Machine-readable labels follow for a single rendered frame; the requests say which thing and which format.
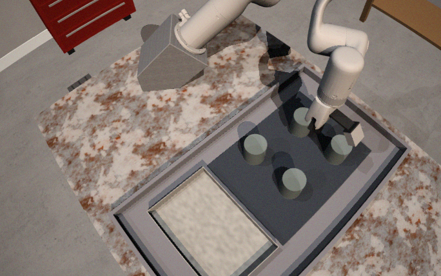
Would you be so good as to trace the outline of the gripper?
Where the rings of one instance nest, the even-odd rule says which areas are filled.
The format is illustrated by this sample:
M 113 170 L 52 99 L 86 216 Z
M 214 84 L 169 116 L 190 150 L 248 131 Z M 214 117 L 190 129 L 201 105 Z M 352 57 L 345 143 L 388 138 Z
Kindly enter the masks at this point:
M 322 131 L 325 123 L 331 118 L 329 115 L 333 113 L 336 109 L 339 109 L 340 106 L 331 106 L 326 104 L 320 99 L 317 91 L 317 96 L 313 100 L 305 116 L 306 122 L 311 120 L 308 129 L 318 135 Z

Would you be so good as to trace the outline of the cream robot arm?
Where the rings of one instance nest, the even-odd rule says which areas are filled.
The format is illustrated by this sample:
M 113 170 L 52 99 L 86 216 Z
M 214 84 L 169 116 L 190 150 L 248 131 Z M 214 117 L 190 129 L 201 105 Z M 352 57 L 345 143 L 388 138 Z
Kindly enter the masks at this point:
M 208 0 L 192 16 L 181 10 L 175 36 L 190 53 L 201 55 L 206 44 L 236 20 L 250 3 L 271 7 L 280 0 Z M 316 0 L 308 30 L 308 48 L 329 57 L 318 86 L 318 96 L 328 105 L 340 106 L 349 97 L 362 69 L 369 47 L 368 35 L 361 30 L 323 23 L 324 11 L 332 0 Z M 329 115 L 341 125 L 349 146 L 356 146 L 364 134 L 360 122 L 352 121 L 340 110 Z

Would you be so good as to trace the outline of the clear glass jar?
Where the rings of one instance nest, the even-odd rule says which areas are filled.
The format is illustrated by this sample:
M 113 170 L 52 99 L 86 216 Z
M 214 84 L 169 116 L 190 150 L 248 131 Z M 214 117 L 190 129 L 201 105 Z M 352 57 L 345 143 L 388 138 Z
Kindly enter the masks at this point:
M 324 152 L 324 157 L 330 164 L 338 165 L 349 155 L 352 148 L 352 146 L 348 145 L 345 135 L 336 135 L 328 144 Z
M 251 165 L 260 164 L 266 154 L 267 149 L 266 139 L 259 134 L 251 134 L 244 140 L 244 160 Z
M 286 170 L 279 183 L 279 192 L 286 199 L 294 199 L 299 196 L 306 185 L 306 176 L 297 168 Z
M 293 118 L 291 120 L 290 124 L 290 131 L 291 133 L 296 137 L 305 137 L 309 134 L 310 130 L 308 129 L 308 126 L 311 122 L 305 121 L 305 116 L 308 112 L 309 108 L 298 108 L 295 110 L 293 114 Z

